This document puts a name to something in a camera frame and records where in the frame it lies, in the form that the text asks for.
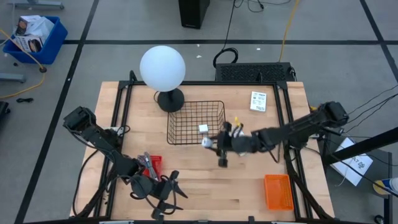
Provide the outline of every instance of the orange plastic container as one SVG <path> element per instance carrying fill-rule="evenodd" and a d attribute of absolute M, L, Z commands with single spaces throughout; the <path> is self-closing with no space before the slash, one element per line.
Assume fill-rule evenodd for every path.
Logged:
<path fill-rule="evenodd" d="M 264 177 L 266 203 L 269 210 L 293 210 L 293 197 L 290 189 L 290 180 L 287 174 Z"/>

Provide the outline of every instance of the floor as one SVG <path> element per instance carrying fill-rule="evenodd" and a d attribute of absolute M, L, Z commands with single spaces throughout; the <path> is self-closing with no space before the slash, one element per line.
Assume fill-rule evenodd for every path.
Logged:
<path fill-rule="evenodd" d="M 232 6 L 231 0 L 212 0 L 202 28 L 195 30 L 180 25 L 177 0 L 63 3 L 62 11 L 16 9 L 12 21 L 12 7 L 0 1 L 0 28 L 8 33 L 11 23 L 16 24 L 18 16 L 27 14 L 58 16 L 69 32 L 56 61 L 47 67 L 44 84 L 20 96 L 32 97 L 34 101 L 16 103 L 17 97 L 5 100 L 10 103 L 12 113 L 0 129 L 3 223 L 16 220 L 36 160 L 47 151 L 25 219 L 19 216 L 17 220 L 34 222 L 68 217 L 84 147 L 62 128 L 62 118 L 80 105 L 94 109 L 103 81 L 125 80 L 130 70 L 141 79 L 139 61 L 147 49 L 169 45 L 185 60 L 186 80 L 214 80 L 212 61 L 223 46 Z M 250 12 L 246 2 L 234 11 L 228 47 L 239 50 L 238 62 L 276 62 L 279 58 L 294 1 L 279 6 L 264 5 L 264 12 L 260 13 Z M 258 10 L 255 2 L 250 6 Z M 334 100 L 352 111 L 397 84 L 398 69 L 394 62 L 398 58 L 397 7 L 396 0 L 301 0 L 282 61 L 295 68 L 311 105 Z M 0 71 L 27 76 L 24 84 L 0 82 L 0 95 L 23 90 L 42 78 L 36 65 L 18 63 L 10 55 L 0 57 Z M 222 55 L 219 62 L 232 59 L 232 55 Z M 384 93 L 376 101 L 395 92 Z M 394 119 L 396 104 L 397 99 L 392 99 L 350 134 L 374 136 L 398 126 L 398 120 Z M 396 147 L 394 144 L 383 150 L 391 151 L 393 163 L 398 164 Z M 394 168 L 393 175 L 397 176 L 398 169 Z M 373 216 L 382 213 L 381 199 L 355 191 L 347 182 L 336 187 L 339 182 L 340 179 L 328 177 L 338 218 L 371 223 Z"/>

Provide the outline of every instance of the small white block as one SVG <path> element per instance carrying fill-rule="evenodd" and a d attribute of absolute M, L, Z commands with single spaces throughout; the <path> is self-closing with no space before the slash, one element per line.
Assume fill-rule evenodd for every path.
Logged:
<path fill-rule="evenodd" d="M 199 125 L 199 133 L 207 133 L 209 131 L 209 129 L 207 128 L 207 124 L 201 124 Z"/>

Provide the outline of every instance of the white box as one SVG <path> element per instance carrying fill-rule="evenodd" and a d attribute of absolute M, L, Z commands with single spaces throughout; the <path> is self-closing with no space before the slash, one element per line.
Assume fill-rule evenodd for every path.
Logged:
<path fill-rule="evenodd" d="M 15 41 L 26 52 L 40 52 L 43 48 L 43 42 L 40 37 L 36 36 L 15 36 Z"/>
<path fill-rule="evenodd" d="M 199 133 L 203 134 L 203 133 L 207 133 L 209 131 L 207 124 L 201 124 L 199 125 Z"/>
<path fill-rule="evenodd" d="M 267 94 L 252 91 L 250 110 L 266 112 Z"/>

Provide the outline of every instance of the black stand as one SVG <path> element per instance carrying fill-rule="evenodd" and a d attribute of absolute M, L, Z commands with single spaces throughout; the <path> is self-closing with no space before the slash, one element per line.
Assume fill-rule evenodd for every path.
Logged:
<path fill-rule="evenodd" d="M 177 88 L 168 92 L 160 92 L 157 104 L 166 112 L 176 112 L 184 105 L 184 94 Z"/>

